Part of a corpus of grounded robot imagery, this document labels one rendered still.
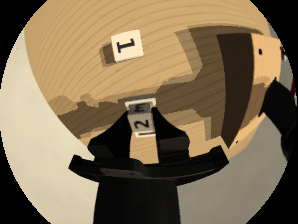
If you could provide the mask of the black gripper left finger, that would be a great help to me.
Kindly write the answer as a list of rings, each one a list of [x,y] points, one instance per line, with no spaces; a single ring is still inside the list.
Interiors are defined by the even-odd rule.
[[[95,164],[100,165],[104,157],[130,158],[132,129],[128,112],[125,111],[110,128],[90,140],[87,149],[95,157]]]

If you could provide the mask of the white number cube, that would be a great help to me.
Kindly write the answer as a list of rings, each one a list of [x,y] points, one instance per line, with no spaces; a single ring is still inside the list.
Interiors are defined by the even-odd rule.
[[[116,62],[144,56],[139,30],[132,30],[110,37]]]
[[[154,131],[151,102],[131,104],[127,117],[133,132]]]

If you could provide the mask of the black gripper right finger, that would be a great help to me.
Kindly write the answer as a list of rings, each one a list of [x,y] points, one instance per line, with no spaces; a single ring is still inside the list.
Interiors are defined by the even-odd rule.
[[[190,139],[186,132],[169,123],[157,107],[152,107],[152,114],[159,163],[168,166],[189,162]]]

